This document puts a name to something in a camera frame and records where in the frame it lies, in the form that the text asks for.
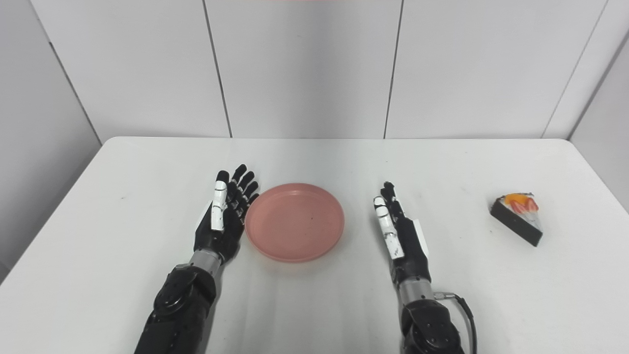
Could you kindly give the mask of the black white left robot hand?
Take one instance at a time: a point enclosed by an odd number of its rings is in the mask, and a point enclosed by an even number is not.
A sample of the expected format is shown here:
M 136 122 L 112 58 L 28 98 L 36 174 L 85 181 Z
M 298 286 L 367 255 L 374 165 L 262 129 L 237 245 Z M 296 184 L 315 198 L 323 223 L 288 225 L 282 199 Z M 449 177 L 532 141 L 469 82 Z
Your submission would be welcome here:
M 232 174 L 225 170 L 218 172 L 213 197 L 195 231 L 194 251 L 213 252 L 223 264 L 236 255 L 245 217 L 259 196 L 255 177 L 245 164 Z

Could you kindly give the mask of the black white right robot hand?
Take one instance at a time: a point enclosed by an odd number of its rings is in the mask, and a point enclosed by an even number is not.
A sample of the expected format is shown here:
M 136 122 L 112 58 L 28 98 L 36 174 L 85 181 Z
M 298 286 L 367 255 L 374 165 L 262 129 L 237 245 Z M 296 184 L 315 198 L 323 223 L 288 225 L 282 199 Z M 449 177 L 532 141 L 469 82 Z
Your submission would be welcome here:
M 380 194 L 373 199 L 373 208 L 389 254 L 393 284 L 399 287 L 407 280 L 431 281 L 428 257 L 420 244 L 418 228 L 405 215 L 390 181 L 383 183 Z

